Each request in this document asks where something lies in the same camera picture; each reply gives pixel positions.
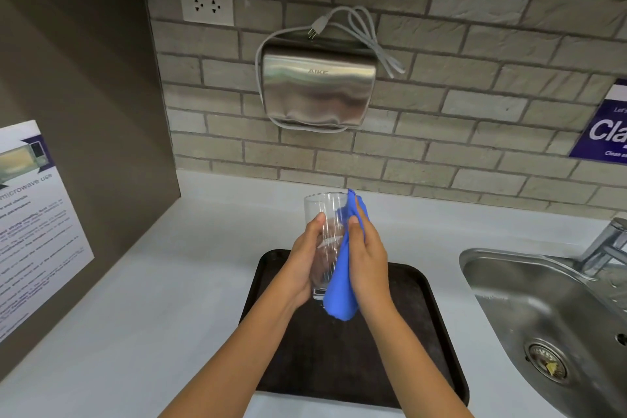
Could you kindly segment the person's left forearm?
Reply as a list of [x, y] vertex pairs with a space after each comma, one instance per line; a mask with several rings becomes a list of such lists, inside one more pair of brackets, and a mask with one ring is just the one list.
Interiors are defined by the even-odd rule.
[[310, 297], [267, 288], [228, 340], [159, 418], [243, 418], [294, 312]]

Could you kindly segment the stainless steel hand dryer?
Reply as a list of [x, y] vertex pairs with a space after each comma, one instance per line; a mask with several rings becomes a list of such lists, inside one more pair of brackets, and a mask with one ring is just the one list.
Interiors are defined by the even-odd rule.
[[284, 128], [339, 132], [361, 126], [378, 60], [354, 43], [274, 39], [258, 59], [265, 114]]

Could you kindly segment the blue cleaning cloth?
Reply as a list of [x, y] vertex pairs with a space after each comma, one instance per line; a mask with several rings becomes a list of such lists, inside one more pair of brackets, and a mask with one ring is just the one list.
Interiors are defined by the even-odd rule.
[[323, 306], [327, 314], [341, 321], [352, 319], [359, 309], [356, 296], [350, 283], [349, 272], [349, 232], [347, 221], [351, 216], [359, 216], [362, 210], [365, 218], [369, 218], [366, 205], [360, 195], [354, 190], [347, 191], [346, 204], [338, 209], [341, 226], [344, 228], [342, 241], [335, 262], [333, 274], [326, 288]]

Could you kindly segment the black serving tray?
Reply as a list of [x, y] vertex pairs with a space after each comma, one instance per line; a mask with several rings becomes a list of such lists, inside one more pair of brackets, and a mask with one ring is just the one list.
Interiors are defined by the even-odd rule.
[[[467, 406], [469, 386], [426, 276], [406, 264], [388, 268], [397, 311]], [[401, 408], [361, 312], [341, 321], [316, 299], [294, 312], [256, 391]]]

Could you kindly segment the white wall socket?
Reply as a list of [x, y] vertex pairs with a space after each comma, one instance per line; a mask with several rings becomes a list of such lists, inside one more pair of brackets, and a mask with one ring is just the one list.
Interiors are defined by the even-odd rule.
[[234, 0], [180, 0], [183, 20], [234, 27]]

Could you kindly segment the white instruction notice sheet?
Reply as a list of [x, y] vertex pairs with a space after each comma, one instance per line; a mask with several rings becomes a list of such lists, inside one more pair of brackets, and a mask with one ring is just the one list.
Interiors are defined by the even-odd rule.
[[94, 257], [36, 121], [0, 128], [0, 343]]

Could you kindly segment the clear drinking glass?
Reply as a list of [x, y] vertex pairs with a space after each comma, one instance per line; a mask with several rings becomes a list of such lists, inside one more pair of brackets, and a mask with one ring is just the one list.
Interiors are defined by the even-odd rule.
[[312, 297], [322, 302], [335, 271], [347, 220], [347, 193], [327, 192], [304, 198], [305, 221], [310, 222], [319, 213], [325, 221], [316, 240], [316, 250], [310, 270]]

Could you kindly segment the person's left hand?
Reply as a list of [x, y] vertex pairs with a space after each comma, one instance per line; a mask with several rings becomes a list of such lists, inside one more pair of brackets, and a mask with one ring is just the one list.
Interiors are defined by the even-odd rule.
[[312, 292], [310, 272], [315, 254], [305, 256], [300, 251], [300, 236], [295, 240], [286, 263], [275, 277], [279, 289], [286, 294], [287, 303], [292, 310], [305, 303]]

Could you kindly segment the person's right hand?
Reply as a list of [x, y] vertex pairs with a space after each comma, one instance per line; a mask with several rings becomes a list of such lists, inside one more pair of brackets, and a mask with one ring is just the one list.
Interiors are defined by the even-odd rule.
[[350, 283], [361, 314], [370, 325], [394, 308], [389, 289], [388, 253], [372, 222], [359, 209], [360, 253], [349, 260]]

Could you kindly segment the stainless steel sink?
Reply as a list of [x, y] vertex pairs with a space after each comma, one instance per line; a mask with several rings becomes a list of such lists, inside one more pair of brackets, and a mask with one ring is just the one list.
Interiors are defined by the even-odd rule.
[[[627, 418], [627, 312], [556, 257], [469, 249], [466, 281], [509, 359], [568, 418]], [[555, 383], [525, 358], [540, 339], [566, 357], [569, 383]]]

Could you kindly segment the person's right forearm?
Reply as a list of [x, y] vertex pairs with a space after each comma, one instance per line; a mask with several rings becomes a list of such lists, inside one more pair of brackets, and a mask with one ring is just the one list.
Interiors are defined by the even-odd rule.
[[389, 298], [360, 309], [405, 418], [474, 418]]

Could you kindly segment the chrome faucet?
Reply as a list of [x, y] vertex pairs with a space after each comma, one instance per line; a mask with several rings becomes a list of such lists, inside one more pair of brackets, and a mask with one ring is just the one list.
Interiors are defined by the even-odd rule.
[[575, 262], [574, 270], [593, 278], [612, 261], [627, 267], [627, 218], [613, 218]]

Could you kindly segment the sink drain strainer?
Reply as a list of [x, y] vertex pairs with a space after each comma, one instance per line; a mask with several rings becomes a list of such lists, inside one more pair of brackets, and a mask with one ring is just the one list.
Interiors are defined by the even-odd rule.
[[547, 379], [565, 385], [571, 380], [564, 354], [549, 342], [534, 339], [524, 343], [526, 360]]

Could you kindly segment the purple wall sign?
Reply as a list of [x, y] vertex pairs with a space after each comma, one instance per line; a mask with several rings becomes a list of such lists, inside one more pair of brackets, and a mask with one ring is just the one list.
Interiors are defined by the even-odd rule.
[[568, 157], [627, 165], [627, 79], [616, 79]]

